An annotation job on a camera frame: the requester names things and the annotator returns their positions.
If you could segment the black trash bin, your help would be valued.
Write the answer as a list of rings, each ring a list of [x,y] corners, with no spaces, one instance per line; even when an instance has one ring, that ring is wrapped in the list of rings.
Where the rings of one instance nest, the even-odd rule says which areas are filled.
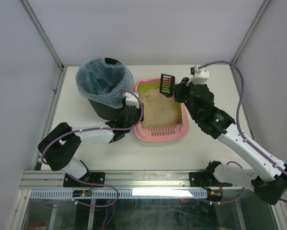
[[[105,120],[113,120],[122,110],[123,93],[132,91],[134,78],[120,61],[102,58],[95,61],[89,71],[89,99],[97,115]]]

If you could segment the black slotted litter scoop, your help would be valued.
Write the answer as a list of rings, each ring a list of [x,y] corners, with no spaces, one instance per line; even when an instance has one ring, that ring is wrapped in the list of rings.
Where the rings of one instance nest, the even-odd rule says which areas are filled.
[[[174,95],[175,77],[173,75],[161,74],[160,94],[170,98]]]

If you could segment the blue plastic bin liner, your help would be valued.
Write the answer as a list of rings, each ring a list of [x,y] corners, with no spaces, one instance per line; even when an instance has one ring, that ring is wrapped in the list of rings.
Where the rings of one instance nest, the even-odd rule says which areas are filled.
[[[96,58],[80,66],[75,80],[81,96],[114,109],[122,107],[124,92],[134,87],[129,69],[109,57]]]

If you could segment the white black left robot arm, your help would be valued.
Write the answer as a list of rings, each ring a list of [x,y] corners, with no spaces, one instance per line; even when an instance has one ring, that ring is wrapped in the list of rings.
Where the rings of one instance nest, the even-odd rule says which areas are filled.
[[[143,118],[143,107],[126,106],[115,120],[98,127],[82,130],[60,123],[39,144],[43,164],[52,171],[63,171],[68,182],[76,186],[88,186],[95,177],[88,167],[74,157],[79,148],[100,143],[114,143],[125,137]]]

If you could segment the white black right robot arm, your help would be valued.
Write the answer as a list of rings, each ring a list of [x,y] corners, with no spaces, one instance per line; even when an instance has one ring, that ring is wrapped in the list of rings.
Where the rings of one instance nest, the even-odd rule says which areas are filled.
[[[270,154],[248,137],[238,123],[214,105],[214,94],[206,84],[189,83],[188,78],[174,86],[174,99],[184,103],[198,127],[213,139],[237,153],[250,166],[250,170],[230,168],[213,161],[205,172],[219,182],[235,184],[251,190],[262,201],[275,205],[287,190],[287,162]]]

